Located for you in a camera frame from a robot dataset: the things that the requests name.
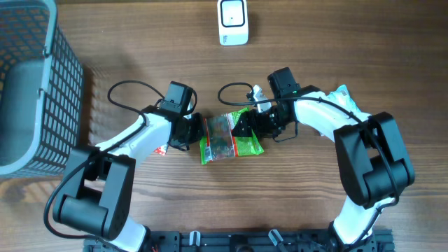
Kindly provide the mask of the teal tissue packet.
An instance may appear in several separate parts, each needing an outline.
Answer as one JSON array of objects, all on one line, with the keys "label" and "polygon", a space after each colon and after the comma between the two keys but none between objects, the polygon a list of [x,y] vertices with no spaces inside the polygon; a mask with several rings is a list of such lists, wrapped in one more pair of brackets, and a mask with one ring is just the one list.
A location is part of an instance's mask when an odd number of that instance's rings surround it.
[{"label": "teal tissue packet", "polygon": [[344,107],[348,111],[352,111],[354,113],[361,112],[361,110],[357,107],[355,101],[351,98],[346,85],[341,85],[335,91],[330,92],[327,95],[327,98],[331,102]]}]

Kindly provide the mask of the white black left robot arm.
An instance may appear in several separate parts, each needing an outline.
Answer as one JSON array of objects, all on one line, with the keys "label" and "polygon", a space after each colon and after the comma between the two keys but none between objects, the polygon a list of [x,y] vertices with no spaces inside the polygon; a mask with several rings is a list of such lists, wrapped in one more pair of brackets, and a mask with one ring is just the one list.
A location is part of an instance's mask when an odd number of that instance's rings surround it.
[{"label": "white black left robot arm", "polygon": [[[95,243],[108,250],[158,251],[150,229],[129,215],[134,173],[159,147],[188,151],[202,138],[203,119],[195,112],[196,104],[196,91],[172,81],[154,105],[136,111],[138,119],[127,129],[96,146],[73,148],[45,205],[46,228],[61,238],[84,239],[87,251]],[[50,221],[80,234],[62,234]]]}]

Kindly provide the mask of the red snack stick packet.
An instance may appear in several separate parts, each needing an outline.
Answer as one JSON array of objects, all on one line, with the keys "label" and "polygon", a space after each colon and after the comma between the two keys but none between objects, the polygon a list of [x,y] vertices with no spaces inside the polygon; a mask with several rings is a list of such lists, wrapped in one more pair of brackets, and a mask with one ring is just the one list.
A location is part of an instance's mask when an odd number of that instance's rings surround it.
[{"label": "red snack stick packet", "polygon": [[157,153],[159,155],[165,156],[166,153],[167,153],[168,147],[169,147],[169,145],[166,143],[165,145],[162,145],[162,146],[156,148],[154,150],[154,153]]}]

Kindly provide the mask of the green snack bag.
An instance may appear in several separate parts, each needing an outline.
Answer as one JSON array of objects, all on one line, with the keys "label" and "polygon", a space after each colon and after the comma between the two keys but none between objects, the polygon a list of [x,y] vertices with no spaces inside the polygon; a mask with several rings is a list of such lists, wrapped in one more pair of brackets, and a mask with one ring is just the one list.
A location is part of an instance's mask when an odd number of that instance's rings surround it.
[{"label": "green snack bag", "polygon": [[233,136],[232,130],[240,121],[243,113],[249,112],[248,107],[239,111],[224,113],[220,116],[205,118],[205,135],[199,142],[201,163],[264,153],[253,130],[244,130],[248,136]]}]

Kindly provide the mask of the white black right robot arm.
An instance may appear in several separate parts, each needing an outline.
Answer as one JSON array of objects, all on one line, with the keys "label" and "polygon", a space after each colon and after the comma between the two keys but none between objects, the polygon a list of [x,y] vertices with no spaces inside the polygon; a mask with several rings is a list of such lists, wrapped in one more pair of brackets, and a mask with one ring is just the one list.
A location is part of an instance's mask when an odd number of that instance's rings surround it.
[{"label": "white black right robot arm", "polygon": [[347,195],[330,224],[334,247],[350,251],[364,245],[384,209],[394,207],[415,173],[393,116],[360,112],[347,101],[330,99],[313,85],[301,87],[288,67],[267,77],[274,95],[267,99],[252,87],[247,106],[232,135],[271,135],[276,139],[290,123],[310,126],[335,145],[339,176]]}]

